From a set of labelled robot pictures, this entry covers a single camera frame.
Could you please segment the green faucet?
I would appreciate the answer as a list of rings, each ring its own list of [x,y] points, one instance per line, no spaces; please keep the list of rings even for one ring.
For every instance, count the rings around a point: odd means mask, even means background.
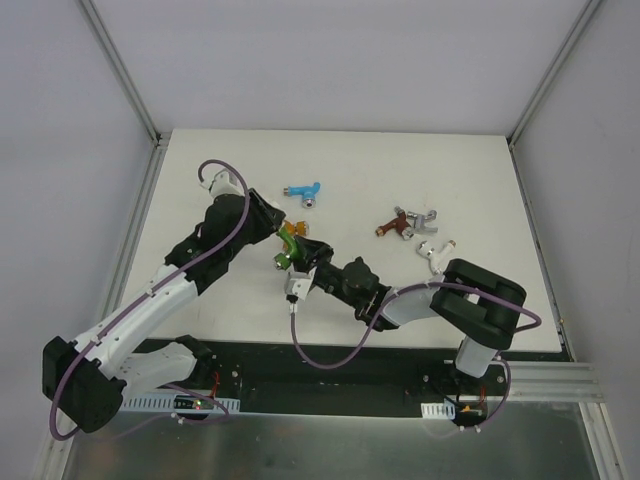
[[[277,236],[283,241],[284,250],[274,256],[274,264],[278,270],[287,270],[301,258],[301,250],[296,236],[285,227],[278,230]]]

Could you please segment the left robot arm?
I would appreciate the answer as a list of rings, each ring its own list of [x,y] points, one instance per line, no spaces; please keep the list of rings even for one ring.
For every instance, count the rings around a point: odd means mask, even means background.
[[[199,389],[212,380],[218,369],[213,353],[190,335],[149,353],[136,349],[225,275],[245,246],[275,234],[285,217],[255,190],[217,195],[204,220],[174,246],[133,300],[73,340],[50,340],[42,354],[42,390],[52,402],[53,437],[65,437],[57,429],[59,412],[77,431],[93,433],[132,397],[173,382]]]

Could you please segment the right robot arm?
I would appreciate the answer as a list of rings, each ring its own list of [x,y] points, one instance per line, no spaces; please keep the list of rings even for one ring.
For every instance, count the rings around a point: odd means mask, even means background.
[[[525,314],[527,293],[519,284],[463,259],[442,273],[403,288],[381,282],[361,257],[337,267],[326,243],[295,236],[278,264],[288,271],[285,292],[292,303],[319,289],[353,309],[368,331],[397,330],[440,317],[464,334],[450,369],[452,387],[473,394],[486,381],[496,355],[511,347]]]

